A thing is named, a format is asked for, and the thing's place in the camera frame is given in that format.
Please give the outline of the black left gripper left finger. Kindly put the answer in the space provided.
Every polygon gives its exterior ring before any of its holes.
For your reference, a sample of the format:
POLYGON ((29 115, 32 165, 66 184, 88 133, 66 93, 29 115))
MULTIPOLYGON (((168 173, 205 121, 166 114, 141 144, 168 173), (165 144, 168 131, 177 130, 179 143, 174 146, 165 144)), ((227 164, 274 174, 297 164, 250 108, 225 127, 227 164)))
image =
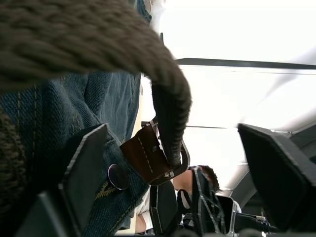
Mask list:
POLYGON ((106 124, 84 129, 69 139, 65 154, 70 158, 58 189, 75 236, 82 236, 99 187, 106 124))

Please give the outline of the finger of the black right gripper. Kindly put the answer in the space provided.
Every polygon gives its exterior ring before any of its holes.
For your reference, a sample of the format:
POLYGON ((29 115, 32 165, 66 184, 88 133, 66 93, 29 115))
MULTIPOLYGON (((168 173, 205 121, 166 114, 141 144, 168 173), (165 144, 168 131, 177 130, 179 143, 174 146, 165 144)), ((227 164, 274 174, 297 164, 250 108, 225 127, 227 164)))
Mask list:
POLYGON ((150 187, 150 216, 157 236, 169 235, 177 228, 178 204, 171 182, 150 187))
POLYGON ((198 166, 192 168, 193 191, 191 211, 198 234, 225 233, 225 214, 213 185, 198 166))

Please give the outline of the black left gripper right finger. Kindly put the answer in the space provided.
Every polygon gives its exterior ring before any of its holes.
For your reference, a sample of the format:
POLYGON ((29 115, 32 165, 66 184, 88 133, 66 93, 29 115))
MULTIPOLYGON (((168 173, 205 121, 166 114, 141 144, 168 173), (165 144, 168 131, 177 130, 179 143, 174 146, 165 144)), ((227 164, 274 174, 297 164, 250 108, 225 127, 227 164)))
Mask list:
POLYGON ((240 123, 252 182, 282 231, 316 230, 316 165, 286 136, 240 123))

